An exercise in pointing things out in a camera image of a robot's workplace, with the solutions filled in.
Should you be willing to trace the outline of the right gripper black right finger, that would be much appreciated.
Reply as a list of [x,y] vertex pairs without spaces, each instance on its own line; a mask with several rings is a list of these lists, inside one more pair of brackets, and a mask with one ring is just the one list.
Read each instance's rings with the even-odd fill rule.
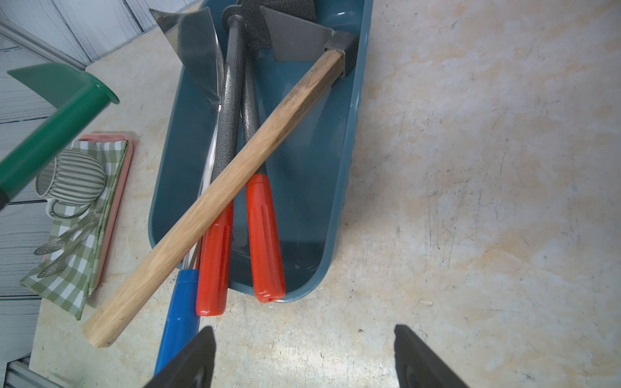
[[410,327],[397,324],[395,335],[396,374],[401,388],[468,388],[468,385]]

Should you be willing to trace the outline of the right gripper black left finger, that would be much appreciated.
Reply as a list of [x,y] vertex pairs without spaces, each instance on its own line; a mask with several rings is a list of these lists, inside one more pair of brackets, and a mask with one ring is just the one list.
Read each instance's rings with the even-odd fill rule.
[[202,328],[145,388],[211,387],[216,349],[213,328]]

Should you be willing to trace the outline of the grey hoe red grip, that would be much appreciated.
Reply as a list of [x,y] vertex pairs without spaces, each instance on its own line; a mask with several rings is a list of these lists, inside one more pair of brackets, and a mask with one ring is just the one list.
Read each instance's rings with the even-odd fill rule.
[[[232,8],[231,13],[244,23],[247,47],[241,111],[244,142],[249,142],[260,128],[254,58],[260,50],[272,47],[267,23],[260,13],[261,6],[311,22],[316,21],[313,1],[239,1]],[[286,281],[272,190],[265,164],[247,182],[246,199],[254,294],[261,303],[275,302],[286,296]]]
[[233,184],[225,181],[225,169],[236,155],[243,90],[246,22],[241,14],[241,6],[232,5],[225,9],[223,25],[228,28],[223,106],[218,118],[218,140],[211,179],[213,186],[207,190],[221,213],[202,240],[196,313],[203,317],[222,315],[226,310],[234,190]]

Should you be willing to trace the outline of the green hoe with red grip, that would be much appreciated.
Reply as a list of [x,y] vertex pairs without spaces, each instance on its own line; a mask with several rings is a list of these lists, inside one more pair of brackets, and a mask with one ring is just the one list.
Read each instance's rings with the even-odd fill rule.
[[1,161],[1,207],[9,204],[108,105],[120,102],[97,77],[67,64],[46,63],[7,73],[53,105],[56,112]]

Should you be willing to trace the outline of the steel hoe with blue grip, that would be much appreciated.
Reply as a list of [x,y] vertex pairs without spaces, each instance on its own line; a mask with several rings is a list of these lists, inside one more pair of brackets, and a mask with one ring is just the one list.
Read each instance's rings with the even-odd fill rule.
[[[223,94],[223,55],[209,8],[187,13],[150,9],[155,22],[189,72],[198,90],[217,110]],[[155,373],[159,373],[198,333],[197,285],[202,241],[181,263],[171,296]]]

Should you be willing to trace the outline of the wooden handled hoe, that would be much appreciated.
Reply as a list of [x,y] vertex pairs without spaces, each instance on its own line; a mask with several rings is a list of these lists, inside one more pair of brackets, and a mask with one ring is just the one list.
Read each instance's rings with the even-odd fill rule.
[[[200,244],[196,313],[226,309],[234,198],[247,193],[247,220],[256,297],[286,295],[268,157],[357,59],[356,35],[318,23],[312,1],[240,1],[223,11],[228,35],[221,50],[208,9],[152,13],[199,90],[218,107],[213,173],[200,197],[159,241],[133,274],[84,324],[95,347],[110,346],[144,307],[191,247]],[[273,50],[277,61],[308,61],[311,68],[264,123],[251,96],[247,55]]]

